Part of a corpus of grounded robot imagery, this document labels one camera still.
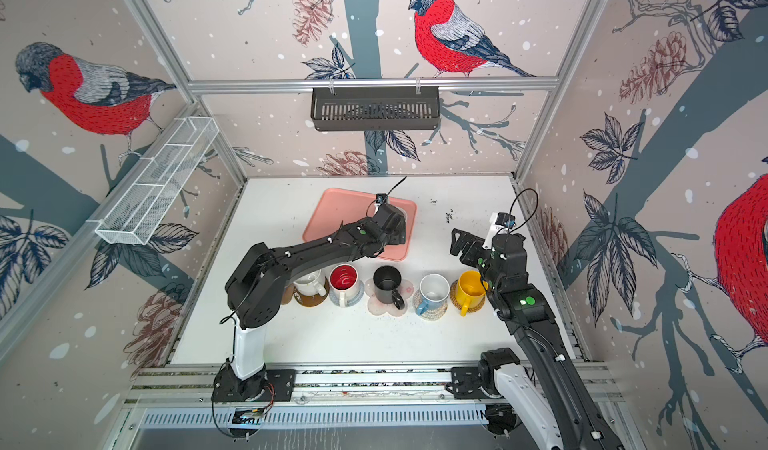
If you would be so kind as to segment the yellow mug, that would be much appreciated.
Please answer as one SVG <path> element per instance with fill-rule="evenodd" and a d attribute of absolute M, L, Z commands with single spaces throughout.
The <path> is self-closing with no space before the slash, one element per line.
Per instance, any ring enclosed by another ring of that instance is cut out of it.
<path fill-rule="evenodd" d="M 464 272 L 453 285 L 451 294 L 464 305 L 463 313 L 466 313 L 469 306 L 476 305 L 481 297 L 486 297 L 480 273 L 476 270 Z"/>

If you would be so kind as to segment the black mug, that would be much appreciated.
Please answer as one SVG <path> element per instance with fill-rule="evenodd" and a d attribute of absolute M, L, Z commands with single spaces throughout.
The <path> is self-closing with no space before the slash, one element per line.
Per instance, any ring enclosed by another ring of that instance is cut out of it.
<path fill-rule="evenodd" d="M 393 305 L 397 310 L 405 309 L 405 300 L 400 292 L 402 276 L 397 268 L 391 265 L 378 267 L 373 274 L 374 293 L 382 303 Z"/>

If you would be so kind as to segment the pink flower shaped coaster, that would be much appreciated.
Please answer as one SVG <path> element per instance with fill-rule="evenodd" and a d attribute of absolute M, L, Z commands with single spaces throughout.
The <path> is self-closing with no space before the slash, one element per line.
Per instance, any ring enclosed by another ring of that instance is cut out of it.
<path fill-rule="evenodd" d="M 411 299 L 415 292 L 414 284 L 409 280 L 403 280 L 398 291 L 404 299 L 405 306 L 403 309 L 397 309 L 394 304 L 382 303 L 375 294 L 376 286 L 373 279 L 368 279 L 365 282 L 364 291 L 368 296 L 367 309 L 374 316 L 390 315 L 392 317 L 402 317 L 411 308 Z"/>

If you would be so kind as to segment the red inside white mug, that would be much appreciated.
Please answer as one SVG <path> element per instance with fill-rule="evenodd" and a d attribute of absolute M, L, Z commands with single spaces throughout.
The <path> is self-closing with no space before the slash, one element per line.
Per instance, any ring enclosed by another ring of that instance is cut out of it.
<path fill-rule="evenodd" d="M 329 281 L 331 290 L 362 290 L 358 271 L 350 264 L 341 264 L 334 267 L 330 273 Z"/>

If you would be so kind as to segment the blue patterned mug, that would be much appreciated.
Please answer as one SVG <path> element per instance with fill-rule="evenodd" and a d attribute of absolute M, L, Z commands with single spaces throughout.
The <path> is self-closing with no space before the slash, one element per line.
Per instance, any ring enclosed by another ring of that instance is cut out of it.
<path fill-rule="evenodd" d="M 450 284 L 444 276 L 435 273 L 424 276 L 419 283 L 418 292 L 414 296 L 415 313 L 417 309 L 421 312 L 425 308 L 447 307 L 449 293 Z"/>

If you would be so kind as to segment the multicolour zigzag woven coaster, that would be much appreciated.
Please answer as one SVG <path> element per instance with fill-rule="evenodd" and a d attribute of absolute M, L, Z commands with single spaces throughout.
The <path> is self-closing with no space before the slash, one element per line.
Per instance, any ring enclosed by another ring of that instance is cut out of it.
<path fill-rule="evenodd" d="M 416 315 L 424 320 L 427 321 L 437 321 L 441 319 L 447 312 L 446 306 L 441 306 L 439 308 L 429 309 L 425 308 L 423 311 L 419 312 L 418 309 L 416 311 Z"/>

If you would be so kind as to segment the glossy brown round coaster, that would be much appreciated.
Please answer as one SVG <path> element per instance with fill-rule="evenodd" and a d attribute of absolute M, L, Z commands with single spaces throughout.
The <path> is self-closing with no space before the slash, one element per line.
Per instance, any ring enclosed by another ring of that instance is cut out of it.
<path fill-rule="evenodd" d="M 293 298 L 299 305 L 306 308 L 313 308 L 322 304 L 328 298 L 328 295 L 315 294 L 307 296 L 299 293 L 298 291 L 295 291 Z"/>

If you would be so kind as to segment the cork flower shaped coaster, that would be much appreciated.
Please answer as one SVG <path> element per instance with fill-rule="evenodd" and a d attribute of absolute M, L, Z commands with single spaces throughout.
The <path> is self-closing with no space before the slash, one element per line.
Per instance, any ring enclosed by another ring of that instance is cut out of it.
<path fill-rule="evenodd" d="M 293 299 L 294 293 L 295 293 L 295 286 L 293 284 L 289 284 L 286 287 L 285 291 L 283 292 L 283 296 L 282 296 L 282 299 L 281 299 L 281 304 L 282 305 L 289 304 L 291 302 L 291 300 Z"/>

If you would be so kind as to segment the cream mug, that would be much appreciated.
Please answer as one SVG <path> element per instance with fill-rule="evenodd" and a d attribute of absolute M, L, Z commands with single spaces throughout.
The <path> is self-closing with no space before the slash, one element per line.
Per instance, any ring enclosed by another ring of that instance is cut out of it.
<path fill-rule="evenodd" d="M 398 210 L 398 213 L 401 217 L 402 224 L 407 225 L 407 213 L 405 212 L 405 210 L 401 209 L 400 207 L 396 207 L 396 209 Z"/>

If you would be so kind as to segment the rattan round woven coaster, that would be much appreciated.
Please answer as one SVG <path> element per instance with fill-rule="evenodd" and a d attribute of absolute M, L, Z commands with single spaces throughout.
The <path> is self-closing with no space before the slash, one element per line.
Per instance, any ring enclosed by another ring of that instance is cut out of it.
<path fill-rule="evenodd" d="M 474 305 L 474 306 L 469 306 L 469 307 L 468 307 L 468 309 L 467 309 L 467 312 L 466 312 L 466 313 L 463 313 L 463 308 L 464 308 L 464 305 L 463 305 L 463 304 L 462 304 L 462 303 L 461 303 L 461 302 L 458 300 L 458 298 L 457 298 L 457 297 L 456 297 L 454 294 L 451 294 L 451 295 L 450 295 L 450 299 L 451 299 L 451 303 L 452 303 L 452 305 L 453 305 L 453 306 L 454 306 L 454 307 L 455 307 L 455 308 L 456 308 L 456 309 L 457 309 L 457 310 L 460 312 L 460 314 L 461 314 L 461 315 L 463 315 L 463 316 L 466 316 L 467 314 L 471 314 L 471 313 L 476 313 L 476 312 L 478 312 L 480 309 L 482 309 L 482 308 L 483 308 L 483 306 L 484 306 L 484 304 L 485 304 L 485 302 L 486 302 L 486 297 L 485 297 L 485 296 L 483 296 L 483 297 L 481 297 L 481 298 L 478 300 L 478 302 L 477 302 L 477 304 L 476 304 L 476 305 Z"/>

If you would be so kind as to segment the blue grey woven coaster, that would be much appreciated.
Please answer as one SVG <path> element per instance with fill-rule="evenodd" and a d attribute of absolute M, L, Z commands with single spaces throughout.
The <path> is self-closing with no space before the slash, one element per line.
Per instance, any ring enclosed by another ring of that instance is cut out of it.
<path fill-rule="evenodd" d="M 350 308 L 357 305 L 365 295 L 363 290 L 347 289 L 337 290 L 332 289 L 329 293 L 329 299 L 331 302 L 340 308 Z"/>

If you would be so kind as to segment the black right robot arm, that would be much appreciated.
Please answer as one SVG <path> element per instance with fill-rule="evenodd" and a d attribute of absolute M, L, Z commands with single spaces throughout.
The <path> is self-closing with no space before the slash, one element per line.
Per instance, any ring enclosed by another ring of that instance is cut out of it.
<path fill-rule="evenodd" d="M 450 253 L 475 268 L 488 285 L 487 299 L 524 353 L 538 384 L 509 348 L 481 354 L 482 388 L 503 397 L 540 449 L 622 449 L 568 356 L 554 312 L 529 282 L 525 237 L 497 232 L 491 245 L 454 229 Z"/>

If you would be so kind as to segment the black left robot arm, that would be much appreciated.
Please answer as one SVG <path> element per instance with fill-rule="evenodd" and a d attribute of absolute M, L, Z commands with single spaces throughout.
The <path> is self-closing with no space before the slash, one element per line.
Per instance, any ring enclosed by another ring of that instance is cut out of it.
<path fill-rule="evenodd" d="M 369 217 L 342 224 L 330 235 L 288 247 L 253 245 L 225 283 L 233 320 L 233 354 L 218 371 L 211 400 L 215 403 L 254 401 L 270 381 L 264 360 L 265 325 L 281 308 L 286 288 L 300 278 L 332 264 L 376 258 L 388 246 L 406 241 L 406 214 L 382 203 Z"/>

